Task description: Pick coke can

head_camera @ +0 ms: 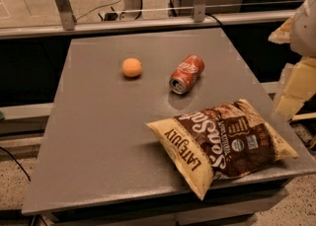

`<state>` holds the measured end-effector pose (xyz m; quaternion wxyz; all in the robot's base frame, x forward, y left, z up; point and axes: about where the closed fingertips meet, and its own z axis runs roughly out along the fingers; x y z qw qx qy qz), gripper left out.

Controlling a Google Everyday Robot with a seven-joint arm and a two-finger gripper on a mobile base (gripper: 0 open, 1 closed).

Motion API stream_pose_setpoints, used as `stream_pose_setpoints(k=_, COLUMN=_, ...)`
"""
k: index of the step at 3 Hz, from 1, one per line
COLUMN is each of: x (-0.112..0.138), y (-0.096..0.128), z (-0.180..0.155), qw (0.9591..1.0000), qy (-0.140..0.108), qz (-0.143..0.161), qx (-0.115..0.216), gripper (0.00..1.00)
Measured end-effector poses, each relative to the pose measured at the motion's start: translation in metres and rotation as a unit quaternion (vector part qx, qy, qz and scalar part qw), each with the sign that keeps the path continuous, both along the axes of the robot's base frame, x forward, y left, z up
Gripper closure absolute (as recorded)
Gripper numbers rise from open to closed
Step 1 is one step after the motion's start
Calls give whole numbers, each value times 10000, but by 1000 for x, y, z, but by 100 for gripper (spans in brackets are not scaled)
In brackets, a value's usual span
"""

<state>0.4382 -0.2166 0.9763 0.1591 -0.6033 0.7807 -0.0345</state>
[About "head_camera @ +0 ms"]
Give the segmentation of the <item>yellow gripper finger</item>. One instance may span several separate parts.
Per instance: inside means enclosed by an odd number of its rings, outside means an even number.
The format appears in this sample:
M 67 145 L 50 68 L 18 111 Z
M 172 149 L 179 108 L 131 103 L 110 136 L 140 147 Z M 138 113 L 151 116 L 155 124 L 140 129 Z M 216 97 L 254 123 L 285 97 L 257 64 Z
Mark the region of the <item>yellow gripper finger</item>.
M 277 44 L 290 43 L 292 21 L 292 17 L 288 18 L 280 27 L 269 35 L 268 41 Z
M 285 117 L 296 115 L 316 94 L 316 58 L 303 56 L 282 69 L 274 98 L 274 111 Z

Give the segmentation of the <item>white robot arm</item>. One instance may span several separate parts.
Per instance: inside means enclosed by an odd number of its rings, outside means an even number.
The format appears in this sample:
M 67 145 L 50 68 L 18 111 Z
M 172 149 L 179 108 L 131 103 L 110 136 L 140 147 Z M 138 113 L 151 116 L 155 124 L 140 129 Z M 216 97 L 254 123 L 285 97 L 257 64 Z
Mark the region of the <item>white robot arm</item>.
M 283 68 L 274 99 L 275 112 L 292 118 L 316 94 L 316 0 L 305 0 L 268 41 L 288 43 L 301 55 L 296 64 Z

